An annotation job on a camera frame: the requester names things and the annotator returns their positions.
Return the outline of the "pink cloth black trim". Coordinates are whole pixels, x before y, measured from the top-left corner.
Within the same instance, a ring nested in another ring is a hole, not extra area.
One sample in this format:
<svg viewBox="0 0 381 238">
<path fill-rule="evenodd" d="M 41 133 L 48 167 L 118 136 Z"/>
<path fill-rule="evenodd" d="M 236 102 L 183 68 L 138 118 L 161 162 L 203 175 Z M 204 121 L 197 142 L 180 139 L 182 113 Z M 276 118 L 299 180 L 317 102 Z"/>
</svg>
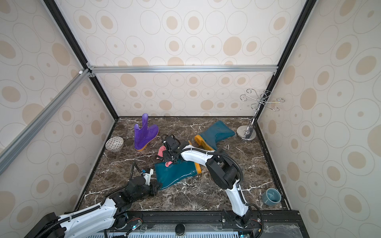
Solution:
<svg viewBox="0 0 381 238">
<path fill-rule="evenodd" d="M 169 153 L 167 152 L 167 149 L 165 146 L 161 146 L 159 148 L 158 154 L 156 156 L 157 160 L 160 160 L 161 162 L 165 163 L 166 167 L 169 167 L 173 162 L 169 159 Z"/>
</svg>

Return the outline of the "purple rubber boot yellow sole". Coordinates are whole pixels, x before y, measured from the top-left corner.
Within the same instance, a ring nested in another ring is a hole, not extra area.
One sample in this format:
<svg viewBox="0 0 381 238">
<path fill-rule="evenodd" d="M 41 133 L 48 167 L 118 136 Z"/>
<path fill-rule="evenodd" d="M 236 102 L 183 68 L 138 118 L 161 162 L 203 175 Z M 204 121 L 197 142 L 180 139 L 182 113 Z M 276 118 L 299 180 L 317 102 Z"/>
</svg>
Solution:
<svg viewBox="0 0 381 238">
<path fill-rule="evenodd" d="M 141 126 L 135 124 L 135 149 L 142 151 L 149 142 L 156 138 L 159 133 L 158 125 L 148 126 L 148 114 L 145 113 L 141 117 Z"/>
</svg>

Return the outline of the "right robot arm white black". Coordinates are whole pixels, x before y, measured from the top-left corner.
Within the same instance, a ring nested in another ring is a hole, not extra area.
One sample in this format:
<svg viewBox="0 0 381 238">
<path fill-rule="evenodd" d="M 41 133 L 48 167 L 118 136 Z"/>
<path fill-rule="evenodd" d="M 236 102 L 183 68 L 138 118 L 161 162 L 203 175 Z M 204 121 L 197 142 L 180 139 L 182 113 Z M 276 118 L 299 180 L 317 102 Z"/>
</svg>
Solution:
<svg viewBox="0 0 381 238">
<path fill-rule="evenodd" d="M 259 224 L 263 221 L 258 206 L 249 204 L 242 193 L 244 176 L 234 159 L 222 150 L 208 151 L 196 148 L 186 141 L 181 142 L 173 134 L 164 134 L 161 140 L 163 147 L 157 157 L 162 162 L 155 164 L 155 171 L 162 189 L 200 174 L 200 167 L 205 166 L 215 184 L 226 192 L 240 228 L 248 226 L 252 221 Z"/>
</svg>

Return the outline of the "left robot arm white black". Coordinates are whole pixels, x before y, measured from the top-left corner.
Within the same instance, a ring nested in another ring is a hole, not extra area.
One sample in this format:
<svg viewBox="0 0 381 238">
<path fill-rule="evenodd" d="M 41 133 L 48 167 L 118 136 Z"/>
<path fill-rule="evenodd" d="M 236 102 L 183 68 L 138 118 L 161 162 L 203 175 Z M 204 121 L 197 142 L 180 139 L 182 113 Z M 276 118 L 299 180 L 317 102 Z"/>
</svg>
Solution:
<svg viewBox="0 0 381 238">
<path fill-rule="evenodd" d="M 102 202 L 64 215 L 54 212 L 45 215 L 26 235 L 27 238 L 85 238 L 110 228 L 121 229 L 127 225 L 127 212 L 132 204 L 155 196 L 160 183 L 151 182 L 154 170 L 142 171 L 129 182 L 111 192 Z"/>
</svg>

